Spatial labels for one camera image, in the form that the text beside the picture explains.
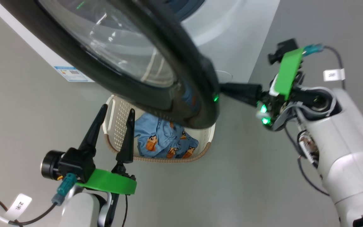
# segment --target clothing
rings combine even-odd
[[[138,151],[149,158],[188,158],[199,145],[184,128],[149,113],[135,121]]]

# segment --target green led light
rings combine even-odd
[[[260,112],[262,112],[262,113],[267,112],[267,107],[265,107],[265,105],[262,105]]]
[[[262,123],[263,123],[264,125],[266,125],[266,124],[270,123],[270,119],[267,119],[267,118],[263,118],[263,119],[261,119],[261,121],[262,121]]]
[[[85,4],[85,2],[81,2],[81,4],[79,4],[79,6],[77,7],[77,9],[81,8],[83,6],[83,4]]]

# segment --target label tag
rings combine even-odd
[[[54,68],[69,82],[93,82],[75,67],[54,66]]]
[[[18,195],[18,197],[16,197],[9,210],[6,211],[5,214],[0,216],[2,216],[5,220],[14,221],[18,219],[19,216],[26,210],[27,206],[29,206],[31,201],[32,198],[21,193]]]
[[[323,78],[324,81],[345,80],[345,71],[344,69],[325,70]]]

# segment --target washing machine door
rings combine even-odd
[[[219,87],[164,0],[0,0],[54,52],[146,112],[189,128],[218,117]]]

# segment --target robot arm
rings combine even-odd
[[[100,126],[104,122],[107,105],[103,105],[84,140],[78,149],[70,148],[67,152],[49,151],[40,166],[42,176],[52,180],[62,180],[53,197],[53,205],[39,217],[26,222],[19,222],[8,215],[10,212],[0,201],[0,205],[8,210],[0,220],[8,224],[24,226],[32,224],[46,216],[55,206],[62,205],[66,195],[69,202],[63,209],[59,226],[65,227],[109,227],[113,223],[119,195],[125,195],[127,215],[127,195],[135,193],[137,182],[134,175],[128,175],[124,164],[133,162],[134,158],[134,123],[135,111],[130,110],[127,119],[127,131],[117,154],[117,164],[112,171],[96,169],[93,162],[96,141]],[[83,193],[84,188],[104,191],[107,199],[95,194]]]
[[[334,95],[342,111],[309,121],[301,111],[298,119],[312,140],[317,171],[336,206],[342,227],[363,226],[363,116],[342,89]]]
[[[268,56],[271,64],[281,63],[269,91],[262,91],[259,84],[224,84],[221,91],[259,106],[257,116],[271,131],[282,130],[288,121],[295,120],[301,132],[294,146],[318,171],[341,226],[361,227],[363,115],[346,91],[304,87],[304,73],[298,71],[304,56],[323,49],[320,44],[298,48],[294,40],[282,42],[277,52]]]

